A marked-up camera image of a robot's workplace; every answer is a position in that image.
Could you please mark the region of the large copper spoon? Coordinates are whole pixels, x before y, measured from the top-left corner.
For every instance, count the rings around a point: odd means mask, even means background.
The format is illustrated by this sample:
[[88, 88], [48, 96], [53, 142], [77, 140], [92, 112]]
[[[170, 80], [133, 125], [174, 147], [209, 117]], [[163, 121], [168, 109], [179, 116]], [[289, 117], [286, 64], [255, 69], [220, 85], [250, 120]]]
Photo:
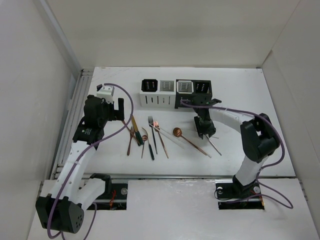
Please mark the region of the large copper spoon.
[[200, 151], [202, 154], [204, 154], [205, 156], [208, 156], [206, 154], [206, 152], [204, 150], [202, 150], [200, 147], [198, 147], [197, 145], [195, 145], [193, 142], [191, 142], [188, 138], [183, 136], [182, 130], [179, 127], [175, 127], [172, 131], [173, 135], [177, 138], [182, 138], [185, 141], [187, 141], [191, 146], [193, 146], [195, 149], [197, 149], [198, 151]]

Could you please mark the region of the white chopstick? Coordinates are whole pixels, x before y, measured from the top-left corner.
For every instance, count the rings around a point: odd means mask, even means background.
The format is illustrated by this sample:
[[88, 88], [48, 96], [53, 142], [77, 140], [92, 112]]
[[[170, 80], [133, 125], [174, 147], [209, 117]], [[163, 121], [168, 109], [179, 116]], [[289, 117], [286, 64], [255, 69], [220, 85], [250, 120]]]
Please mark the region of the white chopstick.
[[171, 140], [173, 143], [175, 143], [176, 145], [178, 145], [182, 149], [193, 147], [194, 149], [196, 149], [200, 153], [204, 154], [205, 156], [207, 156], [209, 158], [212, 158], [212, 156], [210, 154], [206, 153], [204, 150], [202, 150], [200, 147], [198, 147], [197, 145], [193, 144], [192, 142], [190, 142], [190, 141], [184, 142], [184, 141], [180, 140], [180, 138], [182, 136], [176, 137], [174, 134], [165, 131], [161, 127], [155, 127], [152, 124], [149, 124], [149, 126], [152, 127], [154, 130], [158, 131], [160, 134], [164, 135], [166, 138]]
[[178, 145], [180, 148], [184, 149], [184, 145], [179, 142], [178, 140], [175, 139], [175, 137], [173, 135], [171, 135], [170, 133], [168, 133], [167, 131], [163, 130], [162, 128], [159, 128], [160, 133], [168, 138], [170, 141], [172, 141], [174, 144]]

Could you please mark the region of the rose copper fork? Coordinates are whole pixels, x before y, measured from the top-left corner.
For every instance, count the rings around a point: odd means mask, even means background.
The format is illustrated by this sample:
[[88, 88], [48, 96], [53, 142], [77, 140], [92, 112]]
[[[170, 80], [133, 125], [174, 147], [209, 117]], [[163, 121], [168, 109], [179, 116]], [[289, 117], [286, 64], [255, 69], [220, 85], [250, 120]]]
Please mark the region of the rose copper fork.
[[156, 132], [158, 133], [158, 136], [159, 136], [159, 139], [160, 139], [162, 148], [163, 148], [163, 150], [164, 150], [164, 152], [165, 152], [166, 157], [169, 159], [169, 155], [168, 155], [168, 152], [167, 152], [165, 143], [164, 143], [164, 141], [163, 141], [163, 138], [162, 138], [162, 136], [161, 136], [160, 127], [159, 127], [159, 124], [158, 124], [157, 121], [153, 121], [153, 127], [154, 127], [154, 129], [156, 130]]

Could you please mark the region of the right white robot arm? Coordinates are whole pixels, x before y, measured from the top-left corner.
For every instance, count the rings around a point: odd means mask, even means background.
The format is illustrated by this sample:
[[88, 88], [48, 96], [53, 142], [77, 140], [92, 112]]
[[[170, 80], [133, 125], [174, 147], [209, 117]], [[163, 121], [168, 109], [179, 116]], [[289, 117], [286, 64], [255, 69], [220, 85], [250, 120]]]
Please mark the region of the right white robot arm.
[[258, 187], [257, 178], [264, 162], [276, 149], [283, 148], [283, 141], [265, 113], [254, 113], [227, 107], [219, 107], [220, 100], [194, 97], [184, 102], [197, 114], [194, 117], [196, 131], [200, 138], [211, 137], [216, 133], [214, 121], [220, 122], [240, 133], [244, 159], [230, 183], [222, 183], [218, 188], [223, 191], [224, 199], [244, 198]]

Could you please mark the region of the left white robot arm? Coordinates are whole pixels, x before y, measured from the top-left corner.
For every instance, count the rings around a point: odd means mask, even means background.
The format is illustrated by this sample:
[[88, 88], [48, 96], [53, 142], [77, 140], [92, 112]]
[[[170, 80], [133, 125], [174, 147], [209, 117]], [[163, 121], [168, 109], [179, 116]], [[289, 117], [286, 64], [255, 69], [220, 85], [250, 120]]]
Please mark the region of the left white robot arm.
[[85, 186], [81, 187], [80, 183], [104, 137], [106, 123], [124, 120], [124, 99], [118, 99], [115, 109], [114, 103], [105, 98], [88, 95], [83, 111], [58, 179], [47, 196], [38, 197], [35, 203], [40, 224], [46, 230], [76, 234], [85, 211], [96, 198], [107, 198], [112, 192], [109, 175], [93, 174]]

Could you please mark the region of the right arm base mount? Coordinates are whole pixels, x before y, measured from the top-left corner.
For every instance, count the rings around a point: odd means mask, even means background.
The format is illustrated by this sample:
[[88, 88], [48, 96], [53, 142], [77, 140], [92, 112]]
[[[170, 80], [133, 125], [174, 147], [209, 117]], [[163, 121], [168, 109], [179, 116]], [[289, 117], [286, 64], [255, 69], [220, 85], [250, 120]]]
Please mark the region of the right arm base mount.
[[217, 179], [214, 196], [219, 210], [264, 210], [261, 188], [257, 182], [243, 187], [232, 179]]

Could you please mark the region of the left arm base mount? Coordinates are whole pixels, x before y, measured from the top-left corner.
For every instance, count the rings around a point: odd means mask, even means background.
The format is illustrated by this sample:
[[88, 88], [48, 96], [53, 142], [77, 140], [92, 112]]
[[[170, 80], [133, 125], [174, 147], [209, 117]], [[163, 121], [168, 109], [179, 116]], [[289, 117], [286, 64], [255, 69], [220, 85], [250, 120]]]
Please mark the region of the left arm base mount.
[[127, 183], [113, 183], [111, 190], [105, 191], [94, 202], [98, 210], [122, 211], [127, 209], [127, 196]]

